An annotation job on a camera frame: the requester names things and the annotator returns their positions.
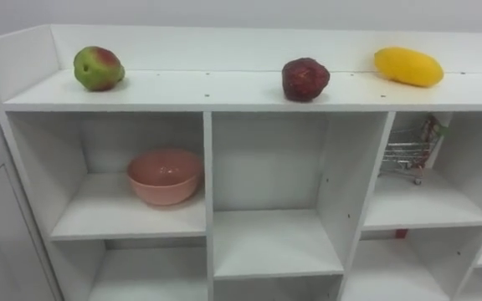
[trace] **red object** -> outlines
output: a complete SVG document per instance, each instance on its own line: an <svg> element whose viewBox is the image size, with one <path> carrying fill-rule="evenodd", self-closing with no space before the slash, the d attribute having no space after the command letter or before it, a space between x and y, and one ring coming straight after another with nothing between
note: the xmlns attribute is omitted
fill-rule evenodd
<svg viewBox="0 0 482 301"><path fill-rule="evenodd" d="M187 200L198 188L203 174L201 159L179 149L147 152L127 168L130 183L149 205L174 205Z"/></svg>
<svg viewBox="0 0 482 301"><path fill-rule="evenodd" d="M285 97L298 102L310 102L328 85L331 74L314 59L302 58L287 63L282 69Z"/></svg>
<svg viewBox="0 0 482 301"><path fill-rule="evenodd" d="M396 239L403 239L407 236L408 229L397 229L395 231L395 238Z"/></svg>
<svg viewBox="0 0 482 301"><path fill-rule="evenodd" d="M96 52L98 60L106 65L117 65L120 64L120 60L113 54L110 50L102 47L93 46L92 50Z"/></svg>

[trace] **apple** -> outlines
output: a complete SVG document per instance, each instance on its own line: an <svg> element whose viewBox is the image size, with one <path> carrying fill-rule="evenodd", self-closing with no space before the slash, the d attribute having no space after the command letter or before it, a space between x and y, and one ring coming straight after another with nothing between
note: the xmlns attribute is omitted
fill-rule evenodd
<svg viewBox="0 0 482 301"><path fill-rule="evenodd" d="M288 62L282 69L285 97L297 102L310 102L328 85L331 74L314 59L302 58Z"/></svg>
<svg viewBox="0 0 482 301"><path fill-rule="evenodd" d="M120 60L105 48L89 46L75 55L74 76L90 91L113 89L125 74Z"/></svg>

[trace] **shopping cart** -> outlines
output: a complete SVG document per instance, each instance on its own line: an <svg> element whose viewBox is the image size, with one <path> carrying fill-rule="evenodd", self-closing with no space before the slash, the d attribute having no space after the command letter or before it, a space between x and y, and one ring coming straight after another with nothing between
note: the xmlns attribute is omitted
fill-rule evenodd
<svg viewBox="0 0 482 301"><path fill-rule="evenodd" d="M416 185L421 185L425 163L446 130L433 115L429 115L420 127L392 130L379 176L409 177Z"/></svg>

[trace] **white wall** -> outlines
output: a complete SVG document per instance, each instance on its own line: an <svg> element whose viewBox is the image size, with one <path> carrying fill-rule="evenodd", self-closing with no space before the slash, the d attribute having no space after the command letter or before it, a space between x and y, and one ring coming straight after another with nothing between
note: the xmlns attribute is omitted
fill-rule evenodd
<svg viewBox="0 0 482 301"><path fill-rule="evenodd" d="M48 22L46 0L0 0L0 34Z"/></svg>
<svg viewBox="0 0 482 301"><path fill-rule="evenodd" d="M46 0L55 23L482 32L482 0Z"/></svg>

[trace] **shelf top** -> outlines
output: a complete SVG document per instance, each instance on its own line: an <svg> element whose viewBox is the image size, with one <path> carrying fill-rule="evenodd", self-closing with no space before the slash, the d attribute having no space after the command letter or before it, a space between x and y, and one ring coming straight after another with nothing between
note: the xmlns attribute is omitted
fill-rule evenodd
<svg viewBox="0 0 482 301"><path fill-rule="evenodd" d="M446 74L431 89L375 73L331 73L310 104L285 99L276 71L128 70L107 92L88 92L59 71L3 104L6 111L482 111L482 74Z"/></svg>
<svg viewBox="0 0 482 301"><path fill-rule="evenodd" d="M57 222L54 241L205 235L203 189L168 208L149 207L130 188L125 173L89 174Z"/></svg>

